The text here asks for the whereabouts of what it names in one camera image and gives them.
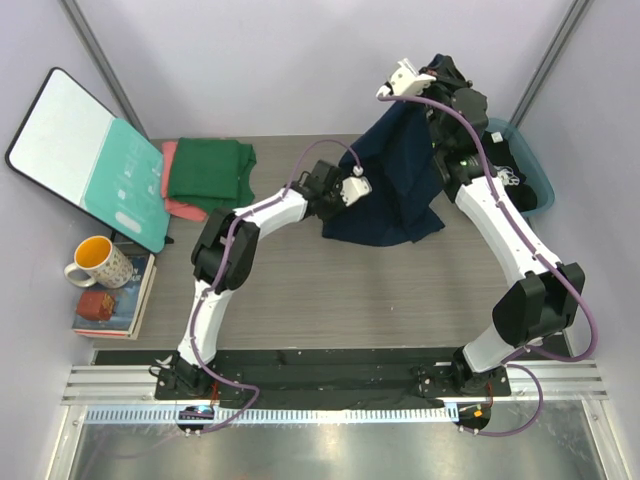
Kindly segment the navy blue t shirt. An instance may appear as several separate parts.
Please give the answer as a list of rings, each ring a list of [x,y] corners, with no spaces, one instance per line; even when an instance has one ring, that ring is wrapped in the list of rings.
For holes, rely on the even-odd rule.
[[[365,246],[416,243],[444,228],[430,208],[442,191],[423,105],[394,102],[351,148],[372,192],[326,221],[322,236]]]

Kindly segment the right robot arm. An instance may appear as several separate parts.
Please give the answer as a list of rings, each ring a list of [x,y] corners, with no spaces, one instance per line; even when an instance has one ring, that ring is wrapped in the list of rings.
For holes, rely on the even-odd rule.
[[[419,71],[433,79],[421,97],[439,104],[428,108],[427,122],[444,192],[478,229],[508,285],[490,326],[453,356],[454,389],[478,394],[505,360],[572,326],[585,274],[577,263],[565,264],[553,254],[509,199],[482,145],[486,97],[447,55],[436,55]]]

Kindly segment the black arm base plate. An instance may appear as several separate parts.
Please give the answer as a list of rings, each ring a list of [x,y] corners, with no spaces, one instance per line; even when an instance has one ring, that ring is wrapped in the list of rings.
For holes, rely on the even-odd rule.
[[[101,350],[98,366],[149,367],[175,351]],[[473,374],[461,363],[455,348],[395,349],[282,349],[221,350],[213,371],[235,381],[255,385],[255,401],[248,391],[216,384],[200,399],[219,395],[222,407],[238,409],[251,402],[256,409],[373,410],[417,408],[438,398],[462,402],[473,398],[509,397],[522,374],[512,366]]]

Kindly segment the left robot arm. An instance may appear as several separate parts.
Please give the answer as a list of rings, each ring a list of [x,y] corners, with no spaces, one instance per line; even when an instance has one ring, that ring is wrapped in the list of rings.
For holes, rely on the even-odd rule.
[[[237,209],[218,208],[210,215],[191,253],[195,290],[185,334],[169,359],[149,367],[157,380],[157,400],[200,399],[216,384],[248,391],[257,399],[257,386],[213,371],[227,307],[251,273],[259,242],[308,217],[327,220],[342,212],[346,179],[341,168],[320,160],[267,199]]]

